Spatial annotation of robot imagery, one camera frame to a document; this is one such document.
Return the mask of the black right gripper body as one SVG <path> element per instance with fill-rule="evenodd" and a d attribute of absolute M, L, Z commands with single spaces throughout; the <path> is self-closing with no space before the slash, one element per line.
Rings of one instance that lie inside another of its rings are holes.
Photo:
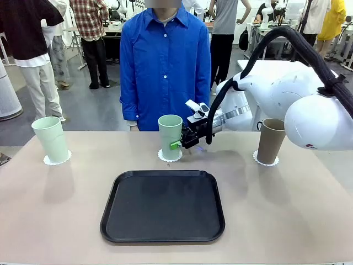
<path fill-rule="evenodd" d="M 189 149 L 200 142 L 200 138 L 206 136 L 207 118 L 205 116 L 196 119 L 193 115 L 183 123 L 188 127 L 186 134 L 186 149 Z"/>

